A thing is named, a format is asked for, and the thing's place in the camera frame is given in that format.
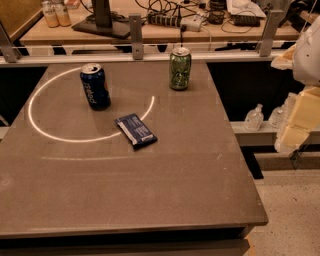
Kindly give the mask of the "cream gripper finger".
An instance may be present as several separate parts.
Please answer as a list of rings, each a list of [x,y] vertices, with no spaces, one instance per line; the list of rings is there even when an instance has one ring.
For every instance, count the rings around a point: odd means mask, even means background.
[[[285,117],[274,144],[278,153],[299,149],[320,124],[320,88],[306,86],[298,95],[290,97],[285,106]]]
[[[283,54],[274,58],[271,62],[273,68],[279,70],[287,70],[293,68],[293,55],[296,50],[296,45],[292,45],[284,51]]]

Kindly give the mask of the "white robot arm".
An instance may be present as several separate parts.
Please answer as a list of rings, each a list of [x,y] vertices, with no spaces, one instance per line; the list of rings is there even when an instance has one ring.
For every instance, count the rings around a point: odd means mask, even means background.
[[[320,28],[310,26],[297,42],[277,56],[271,66],[291,69],[296,81],[305,85],[297,95],[288,96],[274,147],[278,153],[292,153],[320,124]]]

